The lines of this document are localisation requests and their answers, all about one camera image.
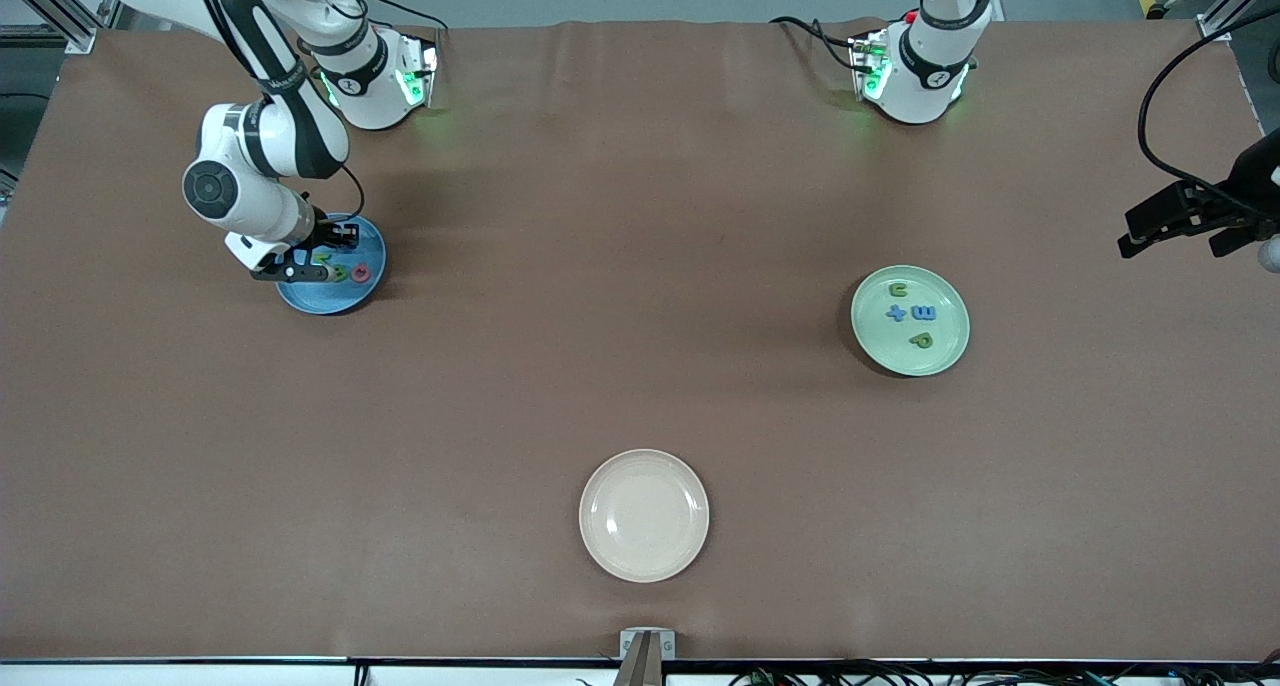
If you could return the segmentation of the beige plate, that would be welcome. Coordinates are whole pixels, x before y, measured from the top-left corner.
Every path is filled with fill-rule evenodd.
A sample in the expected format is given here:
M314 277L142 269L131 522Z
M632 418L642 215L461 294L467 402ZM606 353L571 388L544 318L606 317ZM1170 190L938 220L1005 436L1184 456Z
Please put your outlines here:
M602 462L579 502L579 532L590 558L631 584L659 584L686 571L710 532L707 489L685 461L632 449Z

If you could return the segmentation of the green plate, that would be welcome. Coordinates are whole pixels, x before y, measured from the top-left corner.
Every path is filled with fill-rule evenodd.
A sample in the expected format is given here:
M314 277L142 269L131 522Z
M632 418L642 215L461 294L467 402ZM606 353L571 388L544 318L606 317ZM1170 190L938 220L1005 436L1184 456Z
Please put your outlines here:
M909 297L892 298L891 282L908 282ZM909 312L902 323L886 316L892 305ZM913 306L934 306L937 320L914 320ZM972 335L972 321L959 291L937 273L913 265L881 267L864 276L852 293L849 317L852 334L868 357L879 367L906 378L928 378L950 370L961 360ZM909 343L920 331L933 337L931 349Z

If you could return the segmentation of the brown table cover sheet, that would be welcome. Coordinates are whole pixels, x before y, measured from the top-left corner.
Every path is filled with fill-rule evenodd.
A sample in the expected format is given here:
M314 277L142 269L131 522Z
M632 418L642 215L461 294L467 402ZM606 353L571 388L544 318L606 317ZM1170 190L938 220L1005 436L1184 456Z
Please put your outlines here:
M433 111L355 133L390 270L308 317L180 177L219 44L69 58L0 227L0 657L1254 660L1280 648L1280 276L1124 212L1190 22L997 22L943 122L794 29L458 29ZM869 273L950 282L906 378ZM579 502L685 461L685 572L602 570Z

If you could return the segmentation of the blue plate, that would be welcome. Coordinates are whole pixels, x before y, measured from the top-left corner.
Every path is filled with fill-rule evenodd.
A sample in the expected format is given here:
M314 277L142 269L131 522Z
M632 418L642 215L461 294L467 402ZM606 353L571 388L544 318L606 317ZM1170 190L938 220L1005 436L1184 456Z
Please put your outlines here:
M372 298L387 275L389 259L381 232L367 218L356 216L349 220L360 224L360 244L355 250L315 248L311 252L329 253L330 265L344 262L349 267L367 262L372 271L370 282L300 282L300 284L275 284L282 299L302 314L347 314L362 307Z

